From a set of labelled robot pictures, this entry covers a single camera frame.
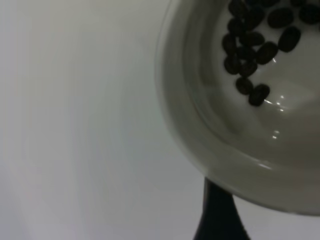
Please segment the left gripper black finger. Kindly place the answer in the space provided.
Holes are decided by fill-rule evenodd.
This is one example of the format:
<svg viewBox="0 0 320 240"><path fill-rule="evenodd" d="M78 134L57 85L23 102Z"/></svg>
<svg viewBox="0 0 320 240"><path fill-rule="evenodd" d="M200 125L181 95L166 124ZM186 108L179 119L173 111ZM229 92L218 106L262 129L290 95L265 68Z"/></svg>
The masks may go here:
<svg viewBox="0 0 320 240"><path fill-rule="evenodd" d="M194 240L250 240L233 195L204 179L203 207Z"/></svg>

